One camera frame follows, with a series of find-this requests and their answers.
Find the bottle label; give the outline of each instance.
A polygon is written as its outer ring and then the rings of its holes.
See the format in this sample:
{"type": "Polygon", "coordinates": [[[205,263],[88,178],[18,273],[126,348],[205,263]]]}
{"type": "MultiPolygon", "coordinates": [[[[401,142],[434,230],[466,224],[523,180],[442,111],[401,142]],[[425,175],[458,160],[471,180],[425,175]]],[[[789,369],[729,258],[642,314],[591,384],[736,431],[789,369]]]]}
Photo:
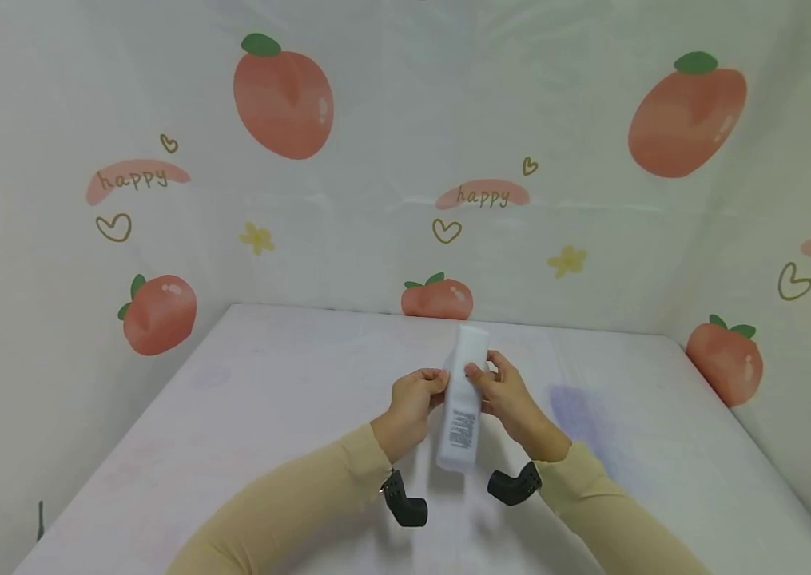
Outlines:
{"type": "Polygon", "coordinates": [[[470,448],[472,430],[475,428],[475,414],[453,410],[453,423],[450,424],[450,446],[470,448]]]}

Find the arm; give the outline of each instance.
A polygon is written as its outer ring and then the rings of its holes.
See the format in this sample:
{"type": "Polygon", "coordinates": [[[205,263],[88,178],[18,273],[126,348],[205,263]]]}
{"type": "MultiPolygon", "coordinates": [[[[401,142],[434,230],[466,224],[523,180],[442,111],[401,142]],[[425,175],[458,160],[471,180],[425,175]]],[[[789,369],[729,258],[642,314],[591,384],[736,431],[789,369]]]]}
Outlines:
{"type": "Polygon", "coordinates": [[[373,502],[392,466],[368,424],[238,492],[193,535],[168,575],[258,575],[336,516],[373,502]]]}
{"type": "Polygon", "coordinates": [[[424,440],[448,375],[418,370],[397,380],[380,417],[258,478],[182,547],[168,575],[261,575],[328,521],[367,507],[398,461],[424,440]]]}
{"type": "Polygon", "coordinates": [[[489,351],[498,368],[466,374],[483,392],[483,411],[536,462],[552,512],[587,545],[606,575],[709,575],[706,567],[609,477],[583,443],[573,443],[545,416],[507,358],[489,351]]]}
{"type": "Polygon", "coordinates": [[[687,546],[606,476],[585,444],[574,443],[563,460],[537,461],[536,467],[539,494],[606,575],[709,575],[687,546]]]}

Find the heart outline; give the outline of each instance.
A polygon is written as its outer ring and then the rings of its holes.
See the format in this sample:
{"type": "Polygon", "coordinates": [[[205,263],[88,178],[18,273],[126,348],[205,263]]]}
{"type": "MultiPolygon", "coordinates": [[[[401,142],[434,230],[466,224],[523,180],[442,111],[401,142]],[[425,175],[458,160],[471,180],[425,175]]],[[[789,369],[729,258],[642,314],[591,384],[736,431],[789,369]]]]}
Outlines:
{"type": "Polygon", "coordinates": [[[523,159],[523,175],[531,176],[539,169],[539,162],[534,162],[533,158],[527,156],[523,159]]]}
{"type": "Polygon", "coordinates": [[[164,133],[161,133],[159,134],[159,141],[162,143],[162,147],[165,148],[166,152],[169,153],[177,152],[177,140],[169,138],[169,136],[165,135],[164,133]]]}
{"type": "Polygon", "coordinates": [[[776,289],[779,291],[779,297],[786,302],[793,302],[797,300],[799,297],[803,295],[807,295],[807,292],[811,291],[811,278],[798,278],[798,266],[795,265],[795,262],[790,261],[785,266],[782,266],[782,271],[779,272],[779,284],[777,284],[776,289]],[[785,273],[792,268],[792,275],[789,277],[789,284],[807,284],[807,289],[803,292],[799,293],[799,295],[794,295],[792,297],[787,297],[785,293],[782,291],[782,282],[785,279],[785,273]]]}
{"type": "Polygon", "coordinates": [[[455,238],[458,238],[460,234],[462,234],[462,224],[460,222],[457,222],[457,220],[453,220],[449,224],[444,224],[443,220],[441,220],[440,218],[435,218],[434,223],[431,224],[431,231],[434,232],[434,237],[437,238],[438,242],[440,242],[441,244],[449,244],[453,240],[455,240],[455,238]],[[453,228],[454,225],[457,226],[457,232],[453,235],[452,238],[449,238],[449,240],[445,241],[443,240],[442,237],[440,237],[440,234],[438,234],[437,232],[437,224],[440,224],[440,227],[442,228],[441,232],[443,232],[443,234],[446,234],[447,230],[453,228]]]}
{"type": "Polygon", "coordinates": [[[115,244],[120,244],[126,242],[127,238],[130,237],[130,233],[133,231],[133,220],[131,219],[129,214],[122,212],[116,214],[116,216],[113,217],[110,222],[101,216],[95,218],[95,226],[96,228],[98,228],[98,231],[105,237],[105,240],[113,241],[115,244]],[[107,232],[105,232],[105,230],[101,229],[101,225],[104,224],[107,226],[109,231],[113,231],[115,226],[117,225],[117,220],[120,220],[121,218],[127,220],[127,231],[125,232],[125,235],[123,235],[122,238],[118,239],[117,237],[109,236],[107,232]]]}

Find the person's right hand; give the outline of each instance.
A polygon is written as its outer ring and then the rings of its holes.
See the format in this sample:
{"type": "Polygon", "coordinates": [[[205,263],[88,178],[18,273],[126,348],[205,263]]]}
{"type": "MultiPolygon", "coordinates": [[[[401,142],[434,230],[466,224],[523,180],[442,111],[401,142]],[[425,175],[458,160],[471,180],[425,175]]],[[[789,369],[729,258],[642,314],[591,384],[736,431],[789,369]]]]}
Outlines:
{"type": "Polygon", "coordinates": [[[483,393],[482,411],[498,418],[507,434],[520,444],[534,461],[562,461],[572,442],[540,410],[520,371],[501,355],[490,350],[488,361],[497,371],[485,373],[475,363],[466,365],[466,376],[483,393]]]}

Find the wrist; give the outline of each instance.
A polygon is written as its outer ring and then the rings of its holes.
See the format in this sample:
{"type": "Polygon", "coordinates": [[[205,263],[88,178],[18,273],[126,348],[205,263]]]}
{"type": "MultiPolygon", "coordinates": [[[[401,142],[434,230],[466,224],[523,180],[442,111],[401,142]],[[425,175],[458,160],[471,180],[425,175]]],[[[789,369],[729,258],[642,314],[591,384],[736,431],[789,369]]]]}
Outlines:
{"type": "Polygon", "coordinates": [[[378,418],[370,422],[376,442],[380,444],[380,449],[386,454],[386,458],[391,464],[399,461],[410,452],[418,443],[413,437],[413,426],[401,422],[395,414],[386,411],[378,418]]]}
{"type": "Polygon", "coordinates": [[[520,446],[532,461],[558,462],[568,456],[570,438],[544,414],[526,426],[520,446]]]}

